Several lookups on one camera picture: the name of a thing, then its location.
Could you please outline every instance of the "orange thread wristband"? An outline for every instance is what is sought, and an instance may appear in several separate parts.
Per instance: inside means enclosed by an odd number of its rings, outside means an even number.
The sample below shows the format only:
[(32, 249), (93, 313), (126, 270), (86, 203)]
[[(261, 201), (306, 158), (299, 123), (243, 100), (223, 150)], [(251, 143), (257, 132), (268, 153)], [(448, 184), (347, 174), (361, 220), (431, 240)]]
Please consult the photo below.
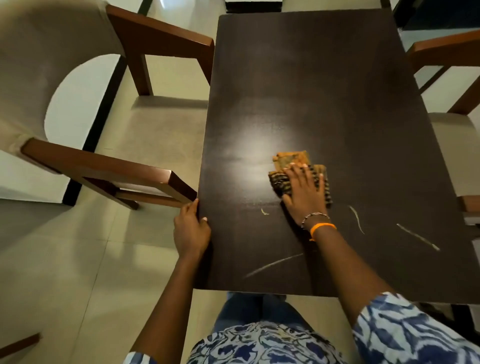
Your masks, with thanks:
[(315, 230), (317, 230), (319, 227), (321, 226), (331, 226), (333, 228), (336, 229), (336, 226), (334, 224), (330, 224), (328, 222), (320, 222), (318, 224), (315, 224), (311, 229), (310, 229), (310, 235), (312, 236), (312, 238), (310, 239), (311, 242), (314, 242), (315, 240), (313, 239), (313, 233), (315, 232)]

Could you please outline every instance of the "chain bracelet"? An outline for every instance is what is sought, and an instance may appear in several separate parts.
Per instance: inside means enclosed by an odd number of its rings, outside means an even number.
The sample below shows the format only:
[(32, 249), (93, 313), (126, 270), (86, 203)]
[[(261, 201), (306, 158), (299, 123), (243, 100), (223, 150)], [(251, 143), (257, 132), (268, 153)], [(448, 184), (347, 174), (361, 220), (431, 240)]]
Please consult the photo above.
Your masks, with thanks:
[(301, 227), (302, 229), (306, 230), (305, 227), (304, 227), (305, 222), (307, 221), (307, 219), (308, 219), (310, 216), (314, 216), (314, 215), (322, 215), (322, 216), (325, 216), (327, 219), (330, 220), (329, 216), (328, 216), (327, 214), (324, 214), (323, 212), (312, 212), (311, 214), (308, 214), (307, 216), (305, 216), (305, 217), (303, 218), (303, 221), (301, 222), (300, 227)]

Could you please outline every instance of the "blue jeans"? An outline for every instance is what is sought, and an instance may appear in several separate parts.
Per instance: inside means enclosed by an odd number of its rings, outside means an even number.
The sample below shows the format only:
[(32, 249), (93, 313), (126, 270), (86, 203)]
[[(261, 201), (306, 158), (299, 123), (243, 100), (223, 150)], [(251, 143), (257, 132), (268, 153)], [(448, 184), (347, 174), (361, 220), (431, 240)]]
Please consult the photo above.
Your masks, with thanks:
[(229, 292), (212, 332), (260, 321), (313, 331), (298, 311), (285, 302), (285, 298), (274, 294)]

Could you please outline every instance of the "wooden tabletop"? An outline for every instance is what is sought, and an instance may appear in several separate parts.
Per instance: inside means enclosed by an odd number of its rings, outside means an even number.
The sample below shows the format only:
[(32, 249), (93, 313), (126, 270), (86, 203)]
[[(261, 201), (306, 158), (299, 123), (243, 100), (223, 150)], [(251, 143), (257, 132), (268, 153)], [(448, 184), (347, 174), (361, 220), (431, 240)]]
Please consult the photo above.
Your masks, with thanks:
[(392, 287), (480, 303), (479, 264), (391, 11), (224, 15), (216, 39), (199, 188), (212, 242), (196, 287), (337, 295), (268, 179), (277, 152), (307, 150), (327, 166), (332, 221)]

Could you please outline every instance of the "patterned sleeve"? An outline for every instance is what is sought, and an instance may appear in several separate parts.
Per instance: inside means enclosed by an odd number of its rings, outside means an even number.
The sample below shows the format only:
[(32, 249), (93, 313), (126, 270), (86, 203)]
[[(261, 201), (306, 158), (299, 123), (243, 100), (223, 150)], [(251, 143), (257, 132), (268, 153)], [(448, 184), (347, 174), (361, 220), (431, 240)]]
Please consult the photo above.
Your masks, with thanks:
[(376, 363), (480, 363), (480, 348), (399, 294), (383, 293), (353, 328), (363, 360)]
[(123, 361), (123, 364), (156, 364), (156, 361), (146, 354), (130, 352)]

